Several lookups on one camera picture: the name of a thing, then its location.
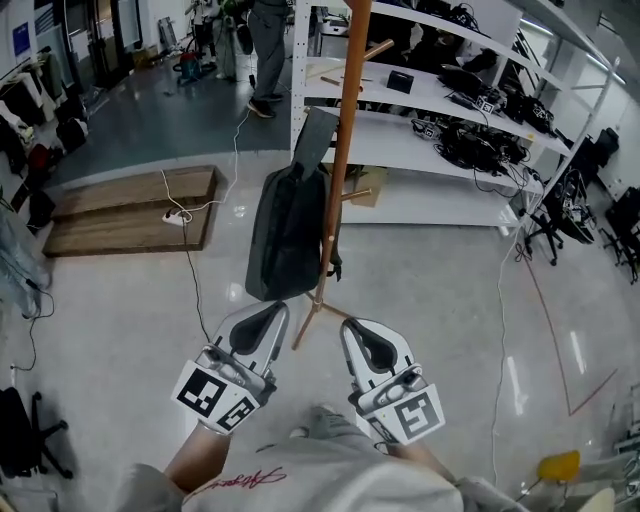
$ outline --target black backpack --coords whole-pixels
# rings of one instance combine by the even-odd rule
[[[322,271],[322,237],[331,178],[320,161],[338,118],[312,108],[291,164],[267,176],[251,238],[245,288],[259,300],[284,300],[313,290]],[[331,264],[338,281],[342,260],[336,230]]]

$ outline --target white sleeve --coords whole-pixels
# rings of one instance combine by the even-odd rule
[[[180,512],[185,494],[164,473],[136,464],[123,476],[112,512]]]

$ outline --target gray shirt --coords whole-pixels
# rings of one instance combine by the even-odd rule
[[[230,457],[222,474],[185,496],[164,474],[136,465],[114,512],[524,511],[483,481],[456,487],[433,471],[316,439],[290,439]]]

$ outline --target wooden pole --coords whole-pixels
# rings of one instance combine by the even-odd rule
[[[351,199],[357,199],[358,197],[370,196],[371,194],[373,194],[373,190],[370,188],[357,190],[355,192],[350,192],[349,194],[343,194],[342,202],[351,201]]]
[[[338,225],[338,216],[342,202],[342,189],[344,177],[347,172],[347,160],[349,147],[351,146],[351,133],[358,106],[358,92],[360,78],[364,66],[365,48],[367,44],[367,31],[369,30],[369,16],[371,15],[371,0],[353,0],[353,18],[349,31],[349,47],[347,50],[347,62],[344,72],[344,85],[342,87],[342,105],[340,107],[340,124],[336,143],[336,155],[333,161],[333,173],[331,175],[331,193],[329,194],[329,211],[327,212],[327,226],[322,241],[322,268],[320,281],[316,288],[316,294],[302,329],[293,342],[293,350],[300,346],[304,333],[309,327],[314,315],[320,311],[323,305],[324,286],[327,281],[329,259],[333,248],[333,241]]]

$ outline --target small black box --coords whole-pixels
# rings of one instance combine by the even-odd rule
[[[399,71],[392,71],[389,74],[389,80],[387,81],[387,87],[389,89],[409,94],[411,92],[412,85],[413,77],[411,75],[400,73]]]

